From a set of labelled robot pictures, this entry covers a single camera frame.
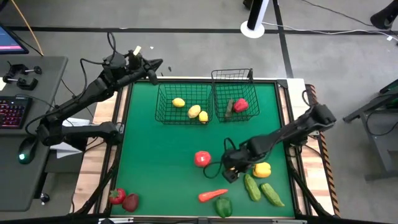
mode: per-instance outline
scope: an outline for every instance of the plastic carrot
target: plastic carrot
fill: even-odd
[[[226,192],[228,192],[228,189],[219,189],[219,190],[215,190],[212,192],[205,192],[202,193],[198,196],[199,202],[203,203],[203,202],[207,202],[208,200],[217,197],[219,195],[225,194]]]

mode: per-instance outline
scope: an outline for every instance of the green mat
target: green mat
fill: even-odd
[[[112,215],[214,217],[214,199],[200,203],[198,194],[229,189],[225,196],[232,201],[233,217],[294,216],[282,144],[275,146],[267,160],[272,167],[271,176],[256,179],[258,184],[267,182],[273,186],[285,204],[281,208],[272,206],[265,196],[259,202],[251,201],[242,175],[233,184],[221,174],[207,179],[202,168],[193,163],[197,151],[208,151],[212,161],[219,161],[226,137],[238,145],[252,136],[280,128],[273,84],[256,84],[260,115],[249,121],[220,123],[214,114],[208,125],[166,125],[156,121],[157,90],[149,83],[134,85],[116,187],[124,188],[128,194],[138,194],[140,204],[134,213],[113,205]],[[214,165],[209,173],[217,168]]]

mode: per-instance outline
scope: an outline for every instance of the white base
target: white base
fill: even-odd
[[[262,37],[264,35],[264,31],[265,30],[266,29],[264,28],[264,26],[262,24],[260,24],[257,27],[257,29],[255,29],[255,30],[251,30],[251,29],[248,28],[248,22],[247,21],[243,22],[242,25],[241,25],[242,34],[245,35],[246,37],[253,38],[253,39]]]

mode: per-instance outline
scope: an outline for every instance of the monitor screen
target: monitor screen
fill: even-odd
[[[28,54],[29,51],[10,33],[0,26],[0,54]]]

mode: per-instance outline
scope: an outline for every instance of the floor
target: floor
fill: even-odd
[[[391,2],[310,1],[366,23]],[[115,33],[118,50],[126,52],[136,45],[142,46],[146,58],[164,59],[159,73],[165,76],[209,76],[215,69],[251,67],[255,77],[304,78],[306,83],[316,86],[318,100],[327,104],[338,118],[335,127],[325,135],[342,217],[390,223],[398,220],[398,179],[365,182],[364,174],[376,172],[378,162],[359,120],[351,124],[341,120],[397,78],[398,48],[394,41],[387,41],[383,35],[286,34],[281,45],[273,26],[266,26],[267,34],[260,39],[248,39],[238,31],[249,14],[241,0],[17,0],[16,3],[35,27],[138,28]],[[301,0],[279,0],[279,9],[283,24],[298,29],[376,30]],[[276,24],[273,1],[268,5],[264,21]],[[0,22],[24,25],[12,4],[0,13]],[[398,30],[398,22],[393,30]],[[28,32],[18,34],[34,44]],[[101,60],[111,54],[106,34],[98,29],[36,32],[36,36],[45,55],[69,58],[64,80],[75,93],[83,88],[78,59]],[[89,81],[101,71],[96,65],[87,65],[86,69]],[[69,97],[66,89],[60,87],[57,102]],[[83,111],[77,117],[89,119],[90,115]],[[50,203],[41,206],[34,202],[28,212],[0,213],[0,219],[64,215],[69,211],[75,183],[76,176],[71,174],[51,177],[46,183],[48,192],[54,195]]]

